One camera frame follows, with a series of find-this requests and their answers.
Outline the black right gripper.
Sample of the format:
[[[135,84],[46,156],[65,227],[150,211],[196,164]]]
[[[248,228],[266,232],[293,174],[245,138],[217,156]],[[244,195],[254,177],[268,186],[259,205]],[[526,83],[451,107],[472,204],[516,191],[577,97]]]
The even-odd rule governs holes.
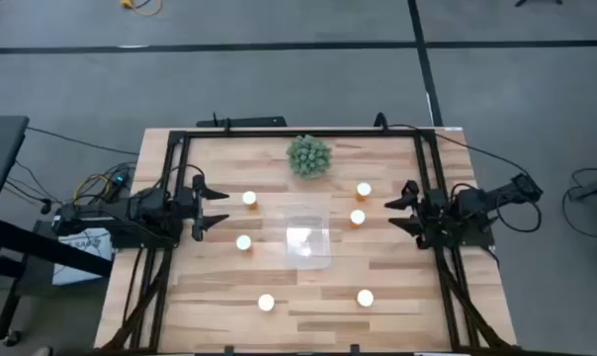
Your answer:
[[[407,209],[418,204],[419,187],[413,180],[407,180],[400,192],[400,197],[384,206],[388,209]],[[423,199],[418,206],[417,216],[408,218],[389,218],[388,221],[416,237],[418,248],[447,246],[452,234],[447,228],[449,221],[445,210],[448,200],[441,189],[431,189],[424,192]]]

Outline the black flat bar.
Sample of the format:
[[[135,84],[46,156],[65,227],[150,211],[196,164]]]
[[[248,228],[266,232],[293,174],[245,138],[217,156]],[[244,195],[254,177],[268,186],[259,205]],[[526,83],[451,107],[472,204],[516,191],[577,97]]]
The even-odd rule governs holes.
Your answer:
[[[253,118],[223,118],[213,115],[211,120],[197,121],[197,128],[268,128],[286,127],[287,121],[283,116],[253,117]]]

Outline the black desk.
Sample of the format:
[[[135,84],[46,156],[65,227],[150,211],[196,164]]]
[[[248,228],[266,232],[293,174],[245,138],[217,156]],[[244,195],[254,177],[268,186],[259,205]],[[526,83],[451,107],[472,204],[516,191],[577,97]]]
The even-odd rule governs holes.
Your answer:
[[[27,117],[0,116],[0,192],[24,142],[28,123]],[[63,256],[60,251],[63,247],[52,238],[0,220],[0,276],[13,280],[0,312],[0,341],[4,345],[12,347],[22,339],[22,333],[12,329],[11,323],[21,299],[17,289],[25,274],[28,258],[35,256],[55,263]]]

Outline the green succulent in white pot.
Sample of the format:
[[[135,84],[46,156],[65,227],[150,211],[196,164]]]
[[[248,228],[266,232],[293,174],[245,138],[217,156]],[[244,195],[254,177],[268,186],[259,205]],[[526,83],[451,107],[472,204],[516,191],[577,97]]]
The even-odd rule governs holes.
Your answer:
[[[303,179],[325,175],[331,167],[331,148],[312,135],[295,137],[286,150],[292,172]]]

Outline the clear plastic basket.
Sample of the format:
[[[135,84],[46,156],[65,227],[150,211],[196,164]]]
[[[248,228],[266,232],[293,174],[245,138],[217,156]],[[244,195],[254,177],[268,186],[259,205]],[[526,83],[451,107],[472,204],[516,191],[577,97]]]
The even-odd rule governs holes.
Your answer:
[[[266,206],[263,228],[270,241],[282,243],[290,269],[323,270],[330,266],[328,196],[283,194],[279,206]]]

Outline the white printed box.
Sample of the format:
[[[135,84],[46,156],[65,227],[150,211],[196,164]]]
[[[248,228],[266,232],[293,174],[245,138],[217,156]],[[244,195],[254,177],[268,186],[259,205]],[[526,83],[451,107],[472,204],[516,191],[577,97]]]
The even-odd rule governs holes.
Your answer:
[[[111,234],[104,228],[86,228],[66,236],[58,242],[63,256],[53,265],[51,283],[54,286],[70,285],[109,277],[113,266]]]

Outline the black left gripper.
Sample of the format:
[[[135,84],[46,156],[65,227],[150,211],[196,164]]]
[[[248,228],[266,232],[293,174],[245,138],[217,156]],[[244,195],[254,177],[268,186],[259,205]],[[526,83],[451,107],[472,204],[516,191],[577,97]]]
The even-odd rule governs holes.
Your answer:
[[[211,189],[205,183],[205,177],[197,174],[192,179],[192,186],[183,186],[176,190],[173,198],[175,216],[181,220],[193,220],[192,238],[203,240],[203,231],[229,218],[229,215],[203,216],[203,198],[209,201],[227,199],[228,195]]]

